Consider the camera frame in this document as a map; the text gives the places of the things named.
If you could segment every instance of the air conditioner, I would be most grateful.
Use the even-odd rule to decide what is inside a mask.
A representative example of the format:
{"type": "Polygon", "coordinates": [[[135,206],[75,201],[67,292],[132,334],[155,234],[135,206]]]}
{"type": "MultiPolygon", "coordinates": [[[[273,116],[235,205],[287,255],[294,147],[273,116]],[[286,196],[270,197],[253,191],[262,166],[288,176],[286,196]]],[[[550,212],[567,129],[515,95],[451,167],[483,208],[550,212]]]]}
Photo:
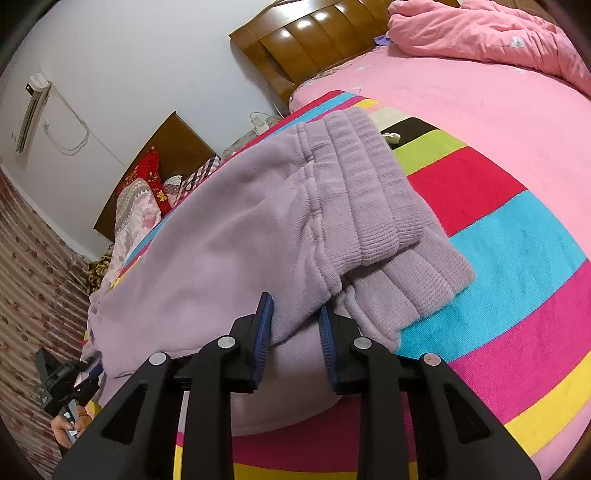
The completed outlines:
{"type": "Polygon", "coordinates": [[[39,122],[41,110],[43,110],[43,106],[45,105],[50,84],[43,74],[36,73],[29,77],[29,82],[25,88],[29,95],[31,95],[31,100],[22,119],[21,132],[17,140],[17,153],[23,153],[31,143],[31,138],[35,134],[35,129],[39,122]]]}

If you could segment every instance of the colorful striped blanket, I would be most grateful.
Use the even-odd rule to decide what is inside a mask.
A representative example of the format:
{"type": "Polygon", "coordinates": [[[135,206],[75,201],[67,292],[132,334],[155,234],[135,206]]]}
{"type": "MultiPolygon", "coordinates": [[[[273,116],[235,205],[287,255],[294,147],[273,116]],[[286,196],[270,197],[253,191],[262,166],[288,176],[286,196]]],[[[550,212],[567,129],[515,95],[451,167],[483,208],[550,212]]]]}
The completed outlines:
{"type": "MultiPolygon", "coordinates": [[[[352,105],[365,108],[382,132],[400,134],[394,153],[410,183],[476,271],[476,281],[449,306],[402,331],[398,353],[441,355],[533,460],[543,463],[551,445],[565,441],[565,427],[576,418],[588,422],[581,420],[583,413],[591,416],[586,407],[591,399],[589,260],[554,215],[491,160],[374,100],[330,92],[246,148],[296,122],[352,105]]],[[[149,251],[165,224],[166,218],[138,246],[117,282],[149,251]]],[[[416,478],[407,417],[410,470],[416,478]]],[[[181,419],[175,479],[180,479],[183,431],[181,419]]],[[[358,400],[344,399],[299,424],[235,437],[236,478],[352,480],[358,437],[358,400]]]]}

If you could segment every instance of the black stripe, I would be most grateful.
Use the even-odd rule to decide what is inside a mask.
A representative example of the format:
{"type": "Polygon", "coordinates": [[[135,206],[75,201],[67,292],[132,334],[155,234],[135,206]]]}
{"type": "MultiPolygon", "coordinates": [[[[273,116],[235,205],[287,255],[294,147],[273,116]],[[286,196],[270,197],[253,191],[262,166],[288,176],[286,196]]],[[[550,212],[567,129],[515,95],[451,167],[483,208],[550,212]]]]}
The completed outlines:
{"type": "Polygon", "coordinates": [[[421,119],[411,117],[397,124],[392,125],[391,127],[385,128],[382,130],[381,133],[397,133],[400,135],[400,142],[398,145],[391,145],[390,148],[392,150],[402,147],[404,144],[407,144],[413,140],[416,140],[420,136],[432,131],[437,130],[436,127],[423,122],[421,119]]]}

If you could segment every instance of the plaid cloth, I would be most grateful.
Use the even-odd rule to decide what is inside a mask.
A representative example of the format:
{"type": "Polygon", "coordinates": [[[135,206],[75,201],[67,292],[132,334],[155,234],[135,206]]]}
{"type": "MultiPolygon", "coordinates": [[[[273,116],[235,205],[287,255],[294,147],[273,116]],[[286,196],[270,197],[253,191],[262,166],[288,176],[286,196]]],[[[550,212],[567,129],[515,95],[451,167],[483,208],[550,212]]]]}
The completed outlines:
{"type": "Polygon", "coordinates": [[[180,202],[189,193],[191,193],[197,186],[209,177],[217,168],[223,163],[222,159],[215,155],[207,160],[196,172],[191,173],[186,179],[181,182],[181,187],[178,192],[176,203],[180,202]]]}

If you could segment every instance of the floral curtain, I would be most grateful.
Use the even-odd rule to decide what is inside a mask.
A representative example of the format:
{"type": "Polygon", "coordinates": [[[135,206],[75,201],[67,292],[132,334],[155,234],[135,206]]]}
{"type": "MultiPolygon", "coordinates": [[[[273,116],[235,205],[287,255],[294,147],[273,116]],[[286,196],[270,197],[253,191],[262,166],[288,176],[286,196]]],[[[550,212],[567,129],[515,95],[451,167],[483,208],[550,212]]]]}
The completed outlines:
{"type": "Polygon", "coordinates": [[[45,478],[60,454],[33,359],[42,346],[61,361],[80,356],[86,267],[0,171],[0,416],[45,478]]]}

